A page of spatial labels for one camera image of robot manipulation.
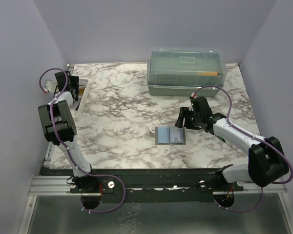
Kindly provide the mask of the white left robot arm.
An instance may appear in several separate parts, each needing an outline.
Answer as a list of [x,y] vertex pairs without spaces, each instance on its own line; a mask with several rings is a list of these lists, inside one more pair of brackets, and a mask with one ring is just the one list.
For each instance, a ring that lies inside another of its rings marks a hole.
[[78,146],[77,128],[70,110],[71,105],[78,100],[79,78],[60,68],[51,68],[41,75],[39,81],[50,71],[56,71],[56,93],[48,104],[38,107],[44,137],[63,152],[73,170],[73,176],[84,177],[82,187],[92,193],[98,189],[98,180],[90,175],[92,167]]

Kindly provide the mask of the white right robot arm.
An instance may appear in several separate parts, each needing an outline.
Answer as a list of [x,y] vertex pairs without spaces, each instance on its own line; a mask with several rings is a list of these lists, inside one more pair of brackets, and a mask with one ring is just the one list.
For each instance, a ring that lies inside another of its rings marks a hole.
[[215,178],[217,189],[226,191],[236,182],[266,187],[293,173],[277,138],[255,135],[230,122],[228,116],[213,113],[205,97],[191,98],[190,102],[190,107],[180,108],[175,127],[203,130],[235,145],[248,156],[247,164],[228,165],[220,170]]

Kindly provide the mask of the grey leather card holder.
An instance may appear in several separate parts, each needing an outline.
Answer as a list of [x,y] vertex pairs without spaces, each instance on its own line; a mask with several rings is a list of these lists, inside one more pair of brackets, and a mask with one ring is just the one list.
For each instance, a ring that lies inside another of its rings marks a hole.
[[156,145],[186,145],[184,128],[174,126],[159,126],[149,131]]

